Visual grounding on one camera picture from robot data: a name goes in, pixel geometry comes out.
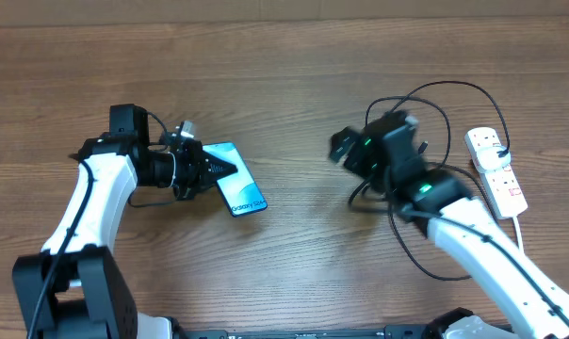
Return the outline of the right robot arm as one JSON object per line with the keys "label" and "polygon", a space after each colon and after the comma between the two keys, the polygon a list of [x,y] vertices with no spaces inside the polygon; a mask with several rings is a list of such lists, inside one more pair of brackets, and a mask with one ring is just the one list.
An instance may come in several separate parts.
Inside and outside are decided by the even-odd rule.
{"label": "right robot arm", "polygon": [[452,257],[518,337],[569,338],[569,294],[518,249],[460,179],[428,167],[414,144],[416,129],[405,111],[388,112],[362,131],[333,134],[329,157],[384,194],[390,212]]}

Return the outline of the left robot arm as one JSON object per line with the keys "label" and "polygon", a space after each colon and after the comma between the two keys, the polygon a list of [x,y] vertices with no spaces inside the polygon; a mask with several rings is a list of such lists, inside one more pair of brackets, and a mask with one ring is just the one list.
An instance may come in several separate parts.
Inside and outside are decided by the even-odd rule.
{"label": "left robot arm", "polygon": [[170,188],[188,201],[237,172],[182,131],[165,131],[154,150],[154,113],[133,104],[109,109],[109,129],[73,154],[78,179],[40,253],[19,257],[12,281],[29,338],[184,338],[172,317],[138,311],[113,248],[122,214],[140,186]]}

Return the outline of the Samsung Galaxy smartphone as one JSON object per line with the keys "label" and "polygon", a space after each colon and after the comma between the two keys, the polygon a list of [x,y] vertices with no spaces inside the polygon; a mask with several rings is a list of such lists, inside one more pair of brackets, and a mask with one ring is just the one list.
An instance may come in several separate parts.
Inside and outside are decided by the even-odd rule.
{"label": "Samsung Galaxy smartphone", "polygon": [[257,213],[268,207],[267,201],[234,143],[203,145],[203,150],[236,166],[236,173],[217,180],[222,198],[233,217]]}

